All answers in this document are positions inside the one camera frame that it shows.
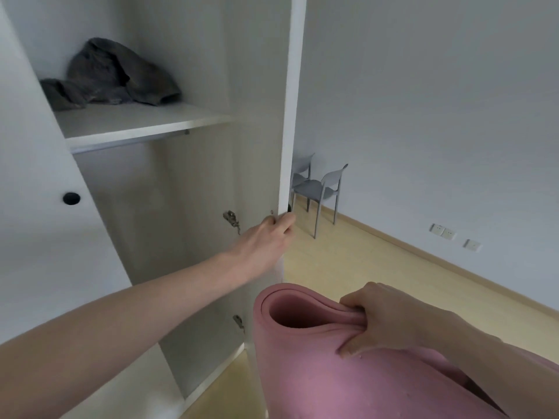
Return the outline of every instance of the hand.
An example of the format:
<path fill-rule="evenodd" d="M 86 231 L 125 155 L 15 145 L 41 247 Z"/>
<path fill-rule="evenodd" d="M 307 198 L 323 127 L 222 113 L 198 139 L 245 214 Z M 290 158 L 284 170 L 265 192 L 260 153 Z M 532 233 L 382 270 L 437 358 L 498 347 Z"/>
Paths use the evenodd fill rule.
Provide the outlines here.
<path fill-rule="evenodd" d="M 285 213 L 276 221 L 268 216 L 260 225 L 244 232 L 229 250 L 244 276 L 254 279 L 271 269 L 287 251 L 295 234 L 295 214 Z"/>
<path fill-rule="evenodd" d="M 362 289 L 343 296 L 340 303 L 363 307 L 367 330 L 340 349 L 346 358 L 374 348 L 407 349 L 423 345 L 429 327 L 445 312 L 388 285 L 367 283 Z"/>

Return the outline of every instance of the round knob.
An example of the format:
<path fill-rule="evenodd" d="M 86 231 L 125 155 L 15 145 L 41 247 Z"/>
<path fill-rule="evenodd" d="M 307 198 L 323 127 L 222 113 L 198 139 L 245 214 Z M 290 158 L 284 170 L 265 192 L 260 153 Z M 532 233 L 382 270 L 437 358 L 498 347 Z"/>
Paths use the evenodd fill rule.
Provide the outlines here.
<path fill-rule="evenodd" d="M 81 199 L 82 197 L 76 193 L 66 193 L 64 197 L 62 197 L 62 201 L 67 205 L 78 204 Z"/>

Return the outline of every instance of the gray cloth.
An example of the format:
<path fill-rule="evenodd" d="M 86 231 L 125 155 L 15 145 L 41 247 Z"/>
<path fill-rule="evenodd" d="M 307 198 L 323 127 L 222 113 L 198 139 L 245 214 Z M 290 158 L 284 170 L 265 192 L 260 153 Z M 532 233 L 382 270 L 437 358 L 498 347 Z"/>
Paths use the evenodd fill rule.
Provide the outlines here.
<path fill-rule="evenodd" d="M 44 79 L 41 86 L 55 111 L 87 103 L 161 105 L 181 94 L 173 78 L 118 42 L 92 38 L 74 56 L 67 79 Z"/>

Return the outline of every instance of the baseboard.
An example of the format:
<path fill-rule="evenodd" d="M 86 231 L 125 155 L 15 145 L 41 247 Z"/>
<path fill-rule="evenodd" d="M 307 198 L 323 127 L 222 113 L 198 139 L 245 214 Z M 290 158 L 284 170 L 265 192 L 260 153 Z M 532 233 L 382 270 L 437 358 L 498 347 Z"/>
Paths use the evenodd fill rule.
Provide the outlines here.
<path fill-rule="evenodd" d="M 304 207 L 306 208 L 306 204 L 304 200 L 298 200 L 297 203 L 301 203 L 301 205 L 304 205 Z M 334 211 L 332 209 L 330 209 L 329 207 L 326 207 L 325 205 L 322 206 L 322 210 L 326 211 L 330 214 L 334 214 Z M 397 238 L 394 238 L 390 235 L 388 235 L 387 233 L 381 232 L 377 229 L 374 229 L 373 227 L 369 226 L 369 225 L 365 225 L 364 223 L 361 223 L 359 221 L 356 221 L 353 218 L 350 218 L 349 216 L 346 216 L 345 214 L 341 214 L 340 212 L 338 212 L 338 219 L 341 219 L 343 221 L 345 221 L 346 223 L 349 223 L 350 225 L 353 225 L 359 229 L 361 229 L 362 231 L 368 232 L 372 235 L 374 235 L 375 237 L 378 237 L 380 239 L 384 239 L 385 241 L 389 242 L 390 244 L 394 244 L 397 247 L 400 247 L 406 251 L 409 251 L 410 253 L 415 254 L 418 257 L 421 257 L 422 259 L 428 260 L 431 263 L 435 263 L 436 265 L 443 267 L 451 272 L 454 272 L 460 276 L 463 276 L 466 279 L 469 279 L 471 281 L 474 281 L 476 284 L 479 285 L 483 285 L 484 287 L 501 294 L 502 296 L 508 297 L 510 299 L 513 299 L 514 301 L 517 301 L 521 304 L 524 304 L 525 306 L 528 306 L 532 309 L 538 310 L 542 313 L 544 313 L 545 315 L 548 315 L 550 317 L 552 317 L 553 319 L 559 321 L 559 312 L 555 309 L 552 309 L 548 306 L 545 306 L 544 304 L 538 303 L 535 300 L 532 300 L 531 298 L 527 297 L 527 296 L 523 296 L 520 293 L 517 293 L 516 291 L 513 291 L 512 289 L 508 289 L 506 287 L 503 287 L 502 285 L 496 284 L 493 281 L 490 281 L 486 278 L 484 278 L 483 276 L 479 276 L 475 273 L 470 272 L 469 270 L 466 270 L 462 267 L 459 267 L 453 263 L 450 263 L 449 261 L 446 261 L 444 259 L 441 259 L 431 253 L 427 253 L 426 251 L 423 251 L 421 248 L 417 248 L 415 246 L 412 246 L 411 244 L 408 244 L 407 242 L 401 241 Z"/>
<path fill-rule="evenodd" d="M 206 389 L 208 389 L 210 385 L 213 384 L 213 381 L 215 381 L 219 377 L 219 375 L 221 375 L 225 371 L 225 369 L 227 369 L 227 366 L 233 363 L 234 359 L 239 357 L 243 350 L 244 343 L 242 343 L 239 348 L 235 350 L 235 352 L 231 353 L 231 355 L 227 359 L 225 359 L 223 363 L 220 364 L 220 366 L 218 366 L 206 379 L 202 381 L 202 383 L 198 387 L 196 387 L 192 394 L 190 394 L 186 398 L 182 413 L 185 413 L 185 411 L 188 410 L 188 408 L 192 406 L 196 400 L 198 400 L 200 395 L 202 395 L 204 391 L 206 391 Z"/>

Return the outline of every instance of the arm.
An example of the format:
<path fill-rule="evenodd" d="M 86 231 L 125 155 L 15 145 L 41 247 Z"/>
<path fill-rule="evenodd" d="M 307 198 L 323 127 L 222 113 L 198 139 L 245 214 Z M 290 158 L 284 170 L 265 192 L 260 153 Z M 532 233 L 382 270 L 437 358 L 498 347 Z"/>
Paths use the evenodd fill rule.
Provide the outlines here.
<path fill-rule="evenodd" d="M 275 265 L 295 215 L 271 217 L 227 252 L 72 310 L 0 346 L 0 417 L 58 418 L 186 318 Z"/>
<path fill-rule="evenodd" d="M 431 348 L 462 369 L 512 419 L 559 417 L 559 374 L 458 315 L 375 283 L 340 303 L 363 307 L 368 321 L 367 331 L 340 348 L 342 357 L 378 347 Z"/>

